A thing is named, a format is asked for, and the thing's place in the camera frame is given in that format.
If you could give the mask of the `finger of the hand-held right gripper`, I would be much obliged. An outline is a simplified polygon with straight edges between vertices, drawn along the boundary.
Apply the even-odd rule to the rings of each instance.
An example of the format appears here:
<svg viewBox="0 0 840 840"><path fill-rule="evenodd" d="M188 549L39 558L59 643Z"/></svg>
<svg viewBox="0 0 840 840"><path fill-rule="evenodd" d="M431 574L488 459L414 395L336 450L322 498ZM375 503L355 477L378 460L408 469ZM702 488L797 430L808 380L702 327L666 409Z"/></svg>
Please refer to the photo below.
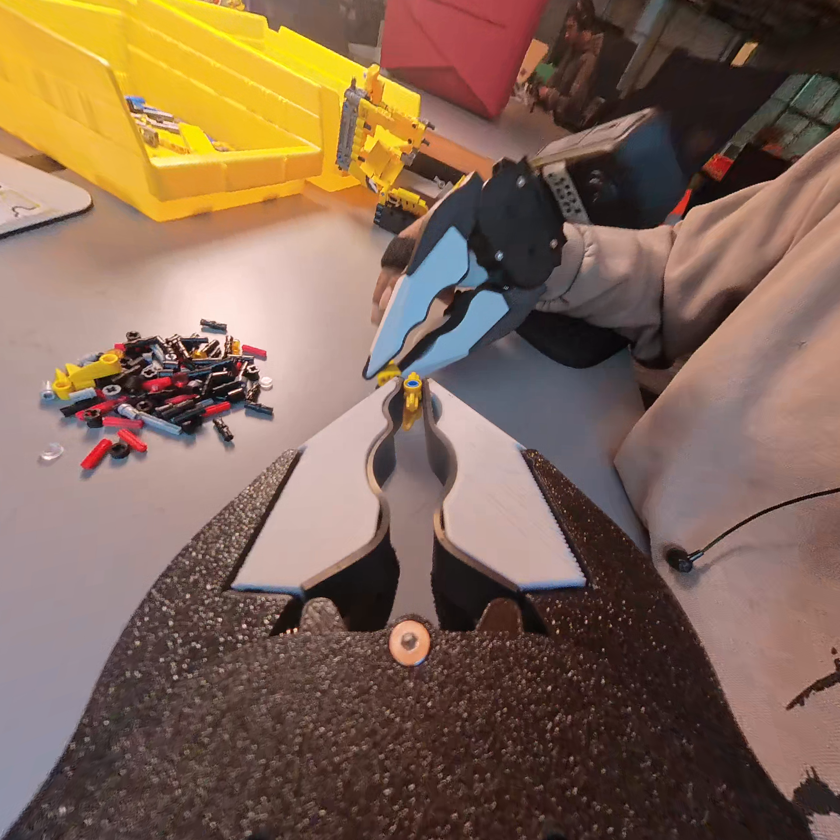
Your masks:
<svg viewBox="0 0 840 840"><path fill-rule="evenodd" d="M456 287L469 274L487 273L469 257L467 239L454 227L446 230L412 274L397 281L374 337L364 378L375 378L403 350L407 335L425 321L439 292Z"/></svg>
<svg viewBox="0 0 840 840"><path fill-rule="evenodd" d="M423 327L420 338L400 360L402 377L428 377L511 331L518 305L518 294L511 289L456 292L444 320Z"/></svg>

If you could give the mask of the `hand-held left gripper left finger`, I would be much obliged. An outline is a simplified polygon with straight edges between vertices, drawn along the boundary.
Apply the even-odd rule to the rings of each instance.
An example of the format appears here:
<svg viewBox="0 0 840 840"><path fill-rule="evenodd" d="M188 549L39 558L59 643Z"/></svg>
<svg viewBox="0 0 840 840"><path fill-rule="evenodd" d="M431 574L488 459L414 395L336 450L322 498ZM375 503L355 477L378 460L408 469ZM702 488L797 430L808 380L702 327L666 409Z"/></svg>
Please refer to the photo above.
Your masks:
<svg viewBox="0 0 840 840"><path fill-rule="evenodd" d="M310 437L232 583L308 595L383 541L383 487L396 466L400 382L391 380Z"/></svg>

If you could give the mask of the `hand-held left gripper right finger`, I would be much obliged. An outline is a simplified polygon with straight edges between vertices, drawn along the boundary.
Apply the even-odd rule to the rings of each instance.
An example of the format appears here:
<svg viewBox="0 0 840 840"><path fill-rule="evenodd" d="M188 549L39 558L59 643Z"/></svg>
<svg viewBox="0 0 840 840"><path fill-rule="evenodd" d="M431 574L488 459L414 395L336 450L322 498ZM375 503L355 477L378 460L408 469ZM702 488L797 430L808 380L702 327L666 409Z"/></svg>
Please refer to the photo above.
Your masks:
<svg viewBox="0 0 840 840"><path fill-rule="evenodd" d="M585 587L525 448L435 380L425 386L427 458L443 486L437 530L446 550L513 592Z"/></svg>

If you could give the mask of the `yellow toy robot model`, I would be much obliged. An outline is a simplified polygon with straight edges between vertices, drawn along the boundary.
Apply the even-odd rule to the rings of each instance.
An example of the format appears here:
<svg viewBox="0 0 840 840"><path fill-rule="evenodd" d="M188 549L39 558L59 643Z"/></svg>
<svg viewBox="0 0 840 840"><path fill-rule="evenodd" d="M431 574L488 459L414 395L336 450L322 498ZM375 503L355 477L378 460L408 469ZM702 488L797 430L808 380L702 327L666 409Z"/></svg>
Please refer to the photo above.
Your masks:
<svg viewBox="0 0 840 840"><path fill-rule="evenodd" d="M465 172L430 149L432 123L420 115L420 97L383 78L373 64L339 56L341 95L333 157L312 181L330 193L365 187L375 198L374 225L397 235L425 215Z"/></svg>

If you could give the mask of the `yellow plastic bin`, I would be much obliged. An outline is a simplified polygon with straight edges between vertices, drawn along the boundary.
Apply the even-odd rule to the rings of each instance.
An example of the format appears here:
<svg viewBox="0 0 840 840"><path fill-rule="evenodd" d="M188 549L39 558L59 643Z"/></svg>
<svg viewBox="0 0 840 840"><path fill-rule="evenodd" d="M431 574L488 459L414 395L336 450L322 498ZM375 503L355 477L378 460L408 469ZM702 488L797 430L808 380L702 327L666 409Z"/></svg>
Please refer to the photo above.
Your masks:
<svg viewBox="0 0 840 840"><path fill-rule="evenodd" d="M209 94L209 129L184 93L166 94L171 68L137 50L134 2L2 2L2 128L157 222L298 193L319 172L310 145ZM234 148L151 158L125 101L150 105Z"/></svg>
<svg viewBox="0 0 840 840"><path fill-rule="evenodd" d="M136 48L171 69L161 78L167 95L184 93L201 117L189 118L205 130L209 94L259 117L291 140L271 140L270 148L310 145L322 162L333 157L340 115L339 56L329 48L264 17L205 2L134 2Z"/></svg>

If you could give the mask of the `assorted grey blue small parts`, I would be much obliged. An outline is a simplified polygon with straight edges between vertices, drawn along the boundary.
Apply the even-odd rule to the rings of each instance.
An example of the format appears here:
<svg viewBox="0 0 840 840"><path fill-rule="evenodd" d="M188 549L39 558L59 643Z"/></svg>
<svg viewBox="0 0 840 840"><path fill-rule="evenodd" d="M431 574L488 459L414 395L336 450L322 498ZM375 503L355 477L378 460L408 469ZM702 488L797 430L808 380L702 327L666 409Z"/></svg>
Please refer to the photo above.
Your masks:
<svg viewBox="0 0 840 840"><path fill-rule="evenodd" d="M150 105L142 97L126 96L125 101L151 158L226 154L235 150L228 143L213 139L201 128Z"/></svg>

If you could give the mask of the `person's right forearm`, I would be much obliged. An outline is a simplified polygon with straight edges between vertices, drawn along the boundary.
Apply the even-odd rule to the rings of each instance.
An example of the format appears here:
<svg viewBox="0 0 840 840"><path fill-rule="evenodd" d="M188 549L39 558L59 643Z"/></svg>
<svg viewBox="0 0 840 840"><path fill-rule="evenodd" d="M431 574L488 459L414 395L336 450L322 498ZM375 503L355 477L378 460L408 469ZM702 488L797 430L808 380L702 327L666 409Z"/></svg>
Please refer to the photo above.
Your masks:
<svg viewBox="0 0 840 840"><path fill-rule="evenodd" d="M771 181L690 209L675 226L567 223L534 312L624 337L651 366L697 350L751 294L837 297L835 131Z"/></svg>

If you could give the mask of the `grey desk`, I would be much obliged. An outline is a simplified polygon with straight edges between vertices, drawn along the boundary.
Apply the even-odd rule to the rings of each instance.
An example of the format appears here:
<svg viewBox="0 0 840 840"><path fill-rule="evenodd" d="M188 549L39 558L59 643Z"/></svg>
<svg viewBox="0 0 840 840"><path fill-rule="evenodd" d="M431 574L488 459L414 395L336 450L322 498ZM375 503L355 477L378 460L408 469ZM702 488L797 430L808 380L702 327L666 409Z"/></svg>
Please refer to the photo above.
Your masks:
<svg viewBox="0 0 840 840"><path fill-rule="evenodd" d="M89 184L92 209L2 239L2 835L75 731L126 622L205 523L289 448L365 398L371 297L388 235L358 188L158 224ZM232 415L233 447L149 434L149 453L89 476L95 439L38 403L55 368L127 331L225 322L267 350L275 418ZM550 459L635 543L647 538L613 468L642 413L626 352L585 371L519 336L438 374L493 424ZM50 443L65 453L39 461ZM442 487L424 428L395 438L385 484L401 576L392 616L435 621L433 513Z"/></svg>

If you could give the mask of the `person's right hand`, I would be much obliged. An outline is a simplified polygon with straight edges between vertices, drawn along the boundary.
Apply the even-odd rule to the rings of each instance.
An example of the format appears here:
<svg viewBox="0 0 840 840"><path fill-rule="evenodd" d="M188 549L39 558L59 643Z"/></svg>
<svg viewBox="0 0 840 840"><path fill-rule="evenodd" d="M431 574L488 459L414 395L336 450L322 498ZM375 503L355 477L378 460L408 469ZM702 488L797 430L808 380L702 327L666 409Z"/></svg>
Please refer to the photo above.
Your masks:
<svg viewBox="0 0 840 840"><path fill-rule="evenodd" d="M372 297L371 323L375 327L382 322L397 281L406 273L425 224L423 217L414 220L400 234L395 235L385 248Z"/></svg>

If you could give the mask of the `black wrist rest pad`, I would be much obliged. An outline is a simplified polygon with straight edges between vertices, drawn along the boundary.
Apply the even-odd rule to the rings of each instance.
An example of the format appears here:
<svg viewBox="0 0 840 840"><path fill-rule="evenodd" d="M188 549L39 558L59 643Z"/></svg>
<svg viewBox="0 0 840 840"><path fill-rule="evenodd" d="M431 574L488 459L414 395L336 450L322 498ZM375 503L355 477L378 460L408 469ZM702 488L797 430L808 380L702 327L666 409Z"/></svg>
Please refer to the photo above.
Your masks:
<svg viewBox="0 0 840 840"><path fill-rule="evenodd" d="M552 362L576 370L597 366L630 344L614 330L546 311L532 311L516 333Z"/></svg>

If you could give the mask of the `red tote bag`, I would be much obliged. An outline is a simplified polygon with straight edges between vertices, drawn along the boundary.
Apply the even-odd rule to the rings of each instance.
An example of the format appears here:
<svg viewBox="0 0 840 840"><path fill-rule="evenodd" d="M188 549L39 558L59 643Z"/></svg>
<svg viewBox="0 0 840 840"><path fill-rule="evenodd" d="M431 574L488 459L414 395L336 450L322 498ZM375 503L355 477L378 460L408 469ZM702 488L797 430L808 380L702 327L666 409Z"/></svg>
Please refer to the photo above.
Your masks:
<svg viewBox="0 0 840 840"><path fill-rule="evenodd" d="M508 105L546 1L388 1L381 67L475 115Z"/></svg>

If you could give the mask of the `pile of black red pins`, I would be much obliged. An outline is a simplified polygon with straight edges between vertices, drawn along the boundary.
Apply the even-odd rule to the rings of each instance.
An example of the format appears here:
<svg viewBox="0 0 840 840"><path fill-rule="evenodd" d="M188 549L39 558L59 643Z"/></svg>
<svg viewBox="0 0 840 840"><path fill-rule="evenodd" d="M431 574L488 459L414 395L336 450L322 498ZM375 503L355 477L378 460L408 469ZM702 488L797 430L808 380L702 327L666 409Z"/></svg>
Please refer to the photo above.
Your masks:
<svg viewBox="0 0 840 840"><path fill-rule="evenodd" d="M122 352L121 373L97 380L67 401L50 389L56 370L38 390L39 405L55 411L64 424L93 433L94 443L79 466L84 475L109 460L147 456L149 434L190 444L209 427L231 448L236 441L232 415L275 418L275 408L266 401L274 382L261 370L267 351L237 338L225 322L202 318L191 333L127 331L111 348L74 364L112 350Z"/></svg>

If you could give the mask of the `yellow bent beam piece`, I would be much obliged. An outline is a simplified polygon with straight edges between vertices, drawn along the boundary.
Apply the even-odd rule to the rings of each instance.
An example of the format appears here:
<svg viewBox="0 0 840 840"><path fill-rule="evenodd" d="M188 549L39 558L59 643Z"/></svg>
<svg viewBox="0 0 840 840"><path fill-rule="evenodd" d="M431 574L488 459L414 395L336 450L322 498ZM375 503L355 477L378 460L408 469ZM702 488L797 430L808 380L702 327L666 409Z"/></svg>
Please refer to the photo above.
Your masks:
<svg viewBox="0 0 840 840"><path fill-rule="evenodd" d="M67 363L56 368L50 389L56 398L67 401L71 394L92 388L97 380L118 375L122 369L122 352L112 350L84 365Z"/></svg>

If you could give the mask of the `white book stand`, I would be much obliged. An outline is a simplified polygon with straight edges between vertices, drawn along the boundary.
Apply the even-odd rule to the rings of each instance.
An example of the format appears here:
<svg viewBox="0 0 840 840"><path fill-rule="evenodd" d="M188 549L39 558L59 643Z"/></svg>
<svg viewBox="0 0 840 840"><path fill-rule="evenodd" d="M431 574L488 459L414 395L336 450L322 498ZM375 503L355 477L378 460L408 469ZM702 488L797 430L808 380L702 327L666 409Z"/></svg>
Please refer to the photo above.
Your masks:
<svg viewBox="0 0 840 840"><path fill-rule="evenodd" d="M42 153L17 158L1 155L1 185L12 186L32 196L44 208L40 215L26 219L26 225L1 229L2 238L79 216L91 209L92 197L89 192L57 176L58 172L64 170L63 164Z"/></svg>

